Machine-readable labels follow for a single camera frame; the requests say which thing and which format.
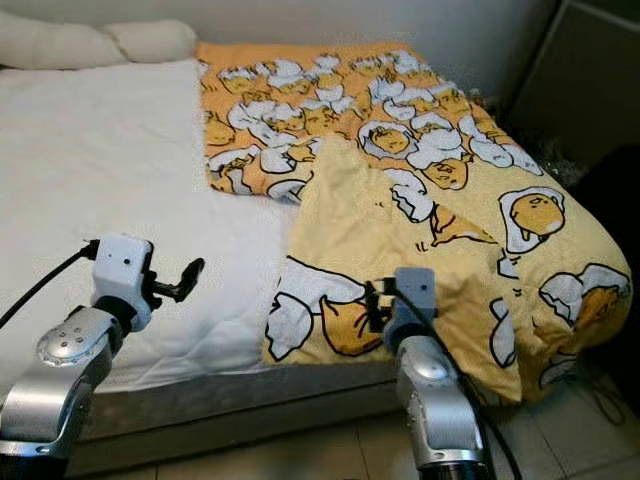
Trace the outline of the grey bed base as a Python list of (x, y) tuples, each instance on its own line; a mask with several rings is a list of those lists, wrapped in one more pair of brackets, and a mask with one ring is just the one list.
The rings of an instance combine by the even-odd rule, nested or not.
[(393, 364), (270, 367), (101, 393), (70, 477), (123, 470), (401, 410)]

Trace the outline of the yellow cartoon print blanket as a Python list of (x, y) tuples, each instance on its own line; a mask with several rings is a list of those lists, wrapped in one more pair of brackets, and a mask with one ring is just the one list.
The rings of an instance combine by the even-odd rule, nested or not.
[(622, 248), (492, 115), (403, 44), (198, 44), (210, 187), (296, 206), (270, 366), (392, 357), (365, 285), (435, 276), (435, 329), (488, 401), (540, 398), (640, 306)]

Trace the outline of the dark cabinet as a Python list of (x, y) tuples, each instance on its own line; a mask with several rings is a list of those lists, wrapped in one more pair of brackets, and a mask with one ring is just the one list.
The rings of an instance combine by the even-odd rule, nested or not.
[(640, 0), (556, 0), (506, 120), (582, 169), (640, 145)]

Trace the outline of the white quilted mattress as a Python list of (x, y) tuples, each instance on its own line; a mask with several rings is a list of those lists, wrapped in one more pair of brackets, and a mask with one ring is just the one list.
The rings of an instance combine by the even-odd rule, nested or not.
[(269, 296), (297, 207), (212, 189), (200, 116), (189, 59), (0, 74), (3, 308), (106, 233), (154, 244), (161, 282), (206, 262), (186, 301), (165, 301), (125, 338), (102, 393), (265, 369)]

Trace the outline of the long beige pillow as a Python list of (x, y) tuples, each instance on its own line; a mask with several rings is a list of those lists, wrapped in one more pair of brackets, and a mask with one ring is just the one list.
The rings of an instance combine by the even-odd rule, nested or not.
[(76, 70), (128, 63), (108, 33), (0, 12), (0, 65), (22, 70)]

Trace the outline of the small beige pillow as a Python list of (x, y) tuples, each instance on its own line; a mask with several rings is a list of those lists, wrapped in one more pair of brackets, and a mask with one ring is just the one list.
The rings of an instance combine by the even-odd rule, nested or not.
[(141, 20), (104, 26), (125, 59), (134, 63), (165, 63), (193, 58), (197, 35), (180, 20)]

